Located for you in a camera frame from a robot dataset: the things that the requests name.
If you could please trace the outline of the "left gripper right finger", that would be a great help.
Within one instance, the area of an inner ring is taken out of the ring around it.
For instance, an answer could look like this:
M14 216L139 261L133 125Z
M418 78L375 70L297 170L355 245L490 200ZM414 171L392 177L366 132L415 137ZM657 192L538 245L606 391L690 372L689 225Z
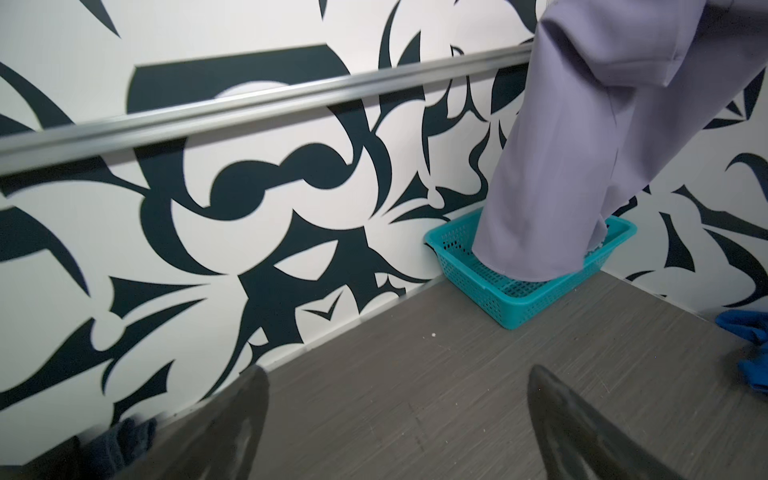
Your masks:
M531 368L527 405L549 479L679 479L542 365Z

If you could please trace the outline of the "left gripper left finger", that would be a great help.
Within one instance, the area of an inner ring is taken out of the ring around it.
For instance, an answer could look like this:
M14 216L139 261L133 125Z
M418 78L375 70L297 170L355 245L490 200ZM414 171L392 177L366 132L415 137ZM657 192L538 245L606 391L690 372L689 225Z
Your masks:
M257 365L214 396L119 479L247 479L269 406L267 372Z

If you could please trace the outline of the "black garment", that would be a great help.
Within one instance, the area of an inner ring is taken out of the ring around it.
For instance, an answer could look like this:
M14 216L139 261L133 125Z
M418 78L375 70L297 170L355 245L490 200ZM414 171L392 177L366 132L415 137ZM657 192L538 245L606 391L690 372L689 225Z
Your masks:
M13 480L79 479L80 442L72 437L22 466L2 466L1 478Z

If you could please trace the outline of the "dark blue denim skirt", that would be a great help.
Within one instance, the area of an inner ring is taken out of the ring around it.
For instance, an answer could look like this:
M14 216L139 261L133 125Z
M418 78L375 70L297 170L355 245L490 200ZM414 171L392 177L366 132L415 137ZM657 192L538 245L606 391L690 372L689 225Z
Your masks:
M81 449L85 478L113 479L149 452L156 429L156 419L128 418L93 439Z

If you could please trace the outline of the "lavender garment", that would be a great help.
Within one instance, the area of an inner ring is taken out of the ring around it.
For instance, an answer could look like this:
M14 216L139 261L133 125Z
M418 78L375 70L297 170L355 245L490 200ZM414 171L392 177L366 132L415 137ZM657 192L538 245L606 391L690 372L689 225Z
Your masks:
M474 255L514 280L579 271L606 219L767 63L763 1L554 1Z

